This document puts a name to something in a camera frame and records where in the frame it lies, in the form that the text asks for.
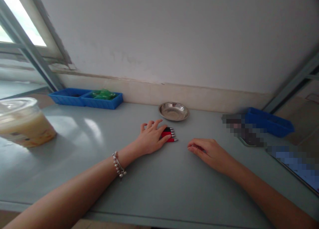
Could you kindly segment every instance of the green item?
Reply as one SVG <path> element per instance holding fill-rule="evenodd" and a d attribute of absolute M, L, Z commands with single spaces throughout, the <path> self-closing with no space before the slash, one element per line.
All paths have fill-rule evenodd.
<path fill-rule="evenodd" d="M 104 100 L 112 100 L 117 96 L 117 94 L 108 91 L 107 89 L 95 90 L 92 93 L 92 98 L 94 99 L 104 99 Z"/>

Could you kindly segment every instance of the metal bowl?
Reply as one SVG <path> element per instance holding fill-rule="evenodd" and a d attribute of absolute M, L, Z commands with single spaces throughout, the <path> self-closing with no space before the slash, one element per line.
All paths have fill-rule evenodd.
<path fill-rule="evenodd" d="M 159 114 L 169 121 L 178 122 L 188 118 L 189 110 L 182 104 L 167 102 L 159 106 Z"/>

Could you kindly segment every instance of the plastic lid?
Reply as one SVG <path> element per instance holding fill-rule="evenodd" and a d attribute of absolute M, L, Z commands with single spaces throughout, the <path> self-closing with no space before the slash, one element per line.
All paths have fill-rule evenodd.
<path fill-rule="evenodd" d="M 35 98 L 13 98 L 0 100 L 0 117 L 33 107 L 37 104 Z"/>

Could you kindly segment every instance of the bracelet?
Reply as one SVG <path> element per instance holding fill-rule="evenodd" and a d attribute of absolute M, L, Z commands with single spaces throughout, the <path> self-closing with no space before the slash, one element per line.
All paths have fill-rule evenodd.
<path fill-rule="evenodd" d="M 113 163 L 116 168 L 116 171 L 118 175 L 120 176 L 120 178 L 122 178 L 124 175 L 126 175 L 126 171 L 124 168 L 122 168 L 119 160 L 117 159 L 117 152 L 113 153 L 112 155 L 113 155 L 113 159 L 114 159 Z"/>

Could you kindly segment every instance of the blue basket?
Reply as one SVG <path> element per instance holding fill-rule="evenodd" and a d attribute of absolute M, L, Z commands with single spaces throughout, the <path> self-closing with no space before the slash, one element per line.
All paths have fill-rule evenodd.
<path fill-rule="evenodd" d="M 114 93 L 117 94 L 117 96 L 112 100 L 94 99 L 92 98 L 92 92 L 83 95 L 81 100 L 88 107 L 116 109 L 123 102 L 123 94 L 117 92 Z"/>
<path fill-rule="evenodd" d="M 266 129 L 268 133 L 283 138 L 295 131 L 289 120 L 274 116 L 259 109 L 249 108 L 245 115 L 245 123 L 254 128 Z"/>
<path fill-rule="evenodd" d="M 66 88 L 58 92 L 49 94 L 51 99 L 57 104 L 81 106 L 84 107 L 85 104 L 82 101 L 82 96 L 92 92 L 88 89 L 76 89 L 76 88 Z"/>

